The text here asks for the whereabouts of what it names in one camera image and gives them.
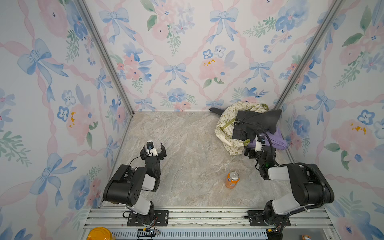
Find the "purple cloth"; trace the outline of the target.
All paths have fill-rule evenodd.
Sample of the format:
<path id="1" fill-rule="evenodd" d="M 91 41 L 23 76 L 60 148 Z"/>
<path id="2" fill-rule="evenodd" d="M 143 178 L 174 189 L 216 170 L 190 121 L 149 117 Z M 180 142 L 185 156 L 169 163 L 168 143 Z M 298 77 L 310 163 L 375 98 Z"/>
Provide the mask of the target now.
<path id="1" fill-rule="evenodd" d="M 287 141 L 283 139 L 281 130 L 279 128 L 276 129 L 276 132 L 274 134 L 267 132 L 267 135 L 270 137 L 273 147 L 277 150 L 285 150 L 288 147 Z M 269 146 L 268 139 L 265 137 L 266 140 L 266 146 Z M 252 142 L 248 144 L 247 147 L 255 148 L 256 146 L 256 139 L 254 139 Z"/>

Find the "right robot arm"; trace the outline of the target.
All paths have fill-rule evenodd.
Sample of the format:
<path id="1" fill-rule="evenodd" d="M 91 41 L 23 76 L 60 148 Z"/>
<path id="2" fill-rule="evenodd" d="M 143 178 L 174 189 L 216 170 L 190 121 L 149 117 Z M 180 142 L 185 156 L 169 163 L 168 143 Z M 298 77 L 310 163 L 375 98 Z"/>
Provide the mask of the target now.
<path id="1" fill-rule="evenodd" d="M 330 204 L 335 194 L 315 164 L 276 162 L 276 149 L 263 146 L 260 150 L 245 147 L 245 156 L 256 160 L 255 168 L 263 180 L 286 181 L 291 191 L 283 197 L 270 200 L 263 211 L 247 211 L 245 219 L 252 226 L 268 226 L 270 233 L 280 233 L 288 226 L 289 217 Z"/>

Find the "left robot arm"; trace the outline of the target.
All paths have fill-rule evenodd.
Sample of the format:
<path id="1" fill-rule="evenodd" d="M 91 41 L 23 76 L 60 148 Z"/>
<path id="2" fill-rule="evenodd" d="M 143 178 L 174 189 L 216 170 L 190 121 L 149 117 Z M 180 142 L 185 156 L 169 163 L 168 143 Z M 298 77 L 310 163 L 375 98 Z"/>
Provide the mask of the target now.
<path id="1" fill-rule="evenodd" d="M 103 193 L 104 201 L 124 205 L 128 210 L 123 213 L 129 227 L 165 226 L 161 220 L 167 211 L 156 211 L 154 203 L 141 195 L 142 191 L 156 192 L 161 182 L 161 160 L 167 156 L 166 148 L 160 144 L 158 152 L 154 143 L 148 141 L 140 151 L 139 158 L 144 167 L 120 165 L 112 176 Z"/>

